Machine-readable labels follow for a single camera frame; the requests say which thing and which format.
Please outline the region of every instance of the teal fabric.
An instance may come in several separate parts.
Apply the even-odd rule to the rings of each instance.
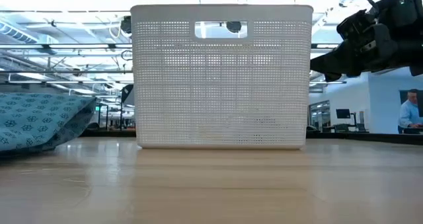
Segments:
[[[95,105],[93,97],[0,93],[0,153],[50,150],[79,137]]]

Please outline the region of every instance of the ceiling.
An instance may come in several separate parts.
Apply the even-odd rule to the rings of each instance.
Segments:
[[[120,21],[129,16],[129,10],[140,4],[198,4],[198,3],[248,3],[248,4],[302,4],[311,5],[313,13],[312,43],[338,44],[342,41],[336,33],[336,25],[345,17],[360,9],[369,9],[365,0],[0,0],[0,23],[13,27],[36,41],[37,44],[131,44],[130,35],[120,30]],[[22,44],[21,40],[5,35],[0,30],[1,44]],[[4,70],[20,69],[27,71],[53,70],[71,71],[117,71],[131,70],[131,53],[126,49],[60,49],[54,55],[38,50],[2,50],[9,55],[23,58],[10,59],[3,53],[0,68]],[[311,57],[316,57],[328,50],[312,50]],[[132,81],[132,74],[88,73],[80,76],[72,74],[45,75],[54,80],[65,81]],[[314,81],[320,81],[318,75],[311,75]],[[84,84],[66,85],[67,89],[83,87],[97,94],[117,93],[123,84],[110,83],[109,86],[87,86]],[[319,91],[322,84],[312,85]]]

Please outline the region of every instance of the table surface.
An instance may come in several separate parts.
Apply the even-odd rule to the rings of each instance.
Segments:
[[[2,160],[0,223],[423,223],[423,147],[307,140],[302,151],[140,149],[82,138]]]

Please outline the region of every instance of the white plastic basket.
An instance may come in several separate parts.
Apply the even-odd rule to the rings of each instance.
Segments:
[[[140,146],[305,144],[311,7],[149,5],[131,14]],[[199,38],[200,21],[246,22],[247,37]]]

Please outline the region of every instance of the perforated basket wall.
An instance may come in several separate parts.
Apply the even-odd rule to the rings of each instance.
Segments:
[[[308,6],[132,8],[142,147],[293,149],[305,143]],[[198,21],[248,22],[246,38],[197,38]]]

